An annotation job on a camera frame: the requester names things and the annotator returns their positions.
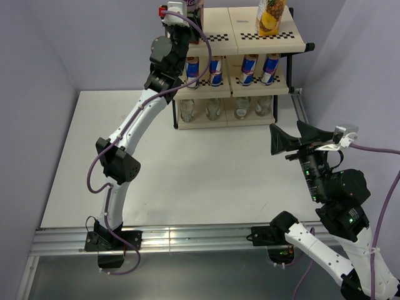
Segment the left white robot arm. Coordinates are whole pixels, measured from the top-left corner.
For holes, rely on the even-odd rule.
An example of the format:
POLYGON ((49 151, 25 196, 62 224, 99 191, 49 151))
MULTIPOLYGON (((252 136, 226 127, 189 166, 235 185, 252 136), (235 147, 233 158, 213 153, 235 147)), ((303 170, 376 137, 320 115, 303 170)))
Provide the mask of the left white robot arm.
POLYGON ((97 157, 109 181, 101 215, 94 223, 94 234, 106 249, 125 243, 122 238, 123 206, 130 182, 138 175, 140 163, 133 158, 136 146, 155 117, 185 85, 181 80, 189 43, 202 29, 188 17, 167 12, 162 22, 169 36, 160 36, 151 44, 150 74, 141 97, 128 117, 113 134, 96 141, 97 157))

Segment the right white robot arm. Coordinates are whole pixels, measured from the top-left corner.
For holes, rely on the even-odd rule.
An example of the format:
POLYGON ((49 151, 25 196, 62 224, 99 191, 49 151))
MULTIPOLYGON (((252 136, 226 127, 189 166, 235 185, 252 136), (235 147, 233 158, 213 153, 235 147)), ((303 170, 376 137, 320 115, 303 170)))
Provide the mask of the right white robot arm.
POLYGON ((362 205, 370 197, 363 172, 335 171, 328 163, 330 151, 341 154, 358 137, 358 127, 340 125, 333 132, 298 121, 300 137, 270 125, 271 154, 287 153, 299 161, 311 199, 322 225, 341 245, 347 258, 329 249, 287 211, 270 222, 276 243, 297 246, 335 279, 345 299, 393 299, 399 296, 399 279, 389 270, 376 247, 362 205))

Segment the energy drink can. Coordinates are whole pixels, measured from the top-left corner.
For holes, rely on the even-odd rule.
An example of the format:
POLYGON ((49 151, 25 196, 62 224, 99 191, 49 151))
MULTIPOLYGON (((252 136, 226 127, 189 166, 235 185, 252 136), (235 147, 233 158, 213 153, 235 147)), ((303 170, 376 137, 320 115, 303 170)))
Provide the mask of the energy drink can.
POLYGON ((187 86, 189 89, 197 89, 199 80, 195 79, 199 76, 199 58, 187 57, 185 63, 186 83, 191 83, 187 86))
POLYGON ((209 84, 220 86, 223 81, 223 56, 213 56, 209 64, 209 84))
POLYGON ((242 60, 239 82, 243 86, 249 86, 253 82, 254 71, 258 61, 258 54, 245 54, 242 60))

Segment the blue carton maroon side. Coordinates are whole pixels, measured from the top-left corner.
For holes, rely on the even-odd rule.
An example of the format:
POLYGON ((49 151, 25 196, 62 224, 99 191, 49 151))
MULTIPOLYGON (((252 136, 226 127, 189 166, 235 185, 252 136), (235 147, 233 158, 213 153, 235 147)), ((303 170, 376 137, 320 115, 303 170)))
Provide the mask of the blue carton maroon side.
MULTIPOLYGON (((194 22, 201 30, 204 23, 204 1, 203 0, 184 0, 187 7, 187 17, 194 22)), ((191 30, 191 43, 199 44, 202 39, 196 29, 191 30)))

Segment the energy drink can hidden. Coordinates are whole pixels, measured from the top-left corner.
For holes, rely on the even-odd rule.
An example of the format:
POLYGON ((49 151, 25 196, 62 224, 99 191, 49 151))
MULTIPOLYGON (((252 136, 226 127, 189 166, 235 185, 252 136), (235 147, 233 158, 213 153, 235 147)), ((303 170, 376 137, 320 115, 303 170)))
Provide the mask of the energy drink can hidden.
POLYGON ((281 55, 279 53, 267 54, 264 65, 262 67, 261 83, 270 85, 274 81, 274 75, 278 68, 281 55))

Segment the blue carton yellow side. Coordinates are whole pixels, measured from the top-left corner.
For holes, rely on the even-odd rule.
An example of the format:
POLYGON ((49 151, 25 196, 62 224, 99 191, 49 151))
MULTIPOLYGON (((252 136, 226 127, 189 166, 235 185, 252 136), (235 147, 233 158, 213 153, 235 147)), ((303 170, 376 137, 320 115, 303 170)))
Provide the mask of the blue carton yellow side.
POLYGON ((286 0, 260 0, 256 16, 259 36, 273 36, 279 33, 286 0))

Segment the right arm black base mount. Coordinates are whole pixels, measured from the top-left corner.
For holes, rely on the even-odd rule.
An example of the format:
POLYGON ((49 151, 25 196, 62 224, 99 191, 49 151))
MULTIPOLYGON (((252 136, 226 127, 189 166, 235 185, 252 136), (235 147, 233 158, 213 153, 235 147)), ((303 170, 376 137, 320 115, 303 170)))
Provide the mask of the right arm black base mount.
POLYGON ((246 239, 257 246, 282 246, 287 245, 284 232, 275 226, 253 226, 246 239))

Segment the clear bottle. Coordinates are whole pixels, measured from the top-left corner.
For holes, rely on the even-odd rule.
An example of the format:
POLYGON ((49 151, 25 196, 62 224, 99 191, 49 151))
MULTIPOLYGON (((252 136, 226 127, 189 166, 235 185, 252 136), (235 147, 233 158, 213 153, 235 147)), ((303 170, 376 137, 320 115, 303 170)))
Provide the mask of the clear bottle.
POLYGON ((209 99, 206 104, 206 117, 210 121, 216 121, 221 115, 221 100, 219 98, 209 99))
POLYGON ((190 123, 194 119, 195 102, 193 99, 179 101, 180 116, 183 122, 190 123))
POLYGON ((234 116, 238 120, 244 119, 248 115, 251 106, 251 98, 249 96, 237 97, 235 101, 234 116))
POLYGON ((273 102, 272 95, 257 96, 256 105, 254 108, 256 115, 259 117, 265 116, 268 113, 268 110, 270 109, 272 102, 273 102))

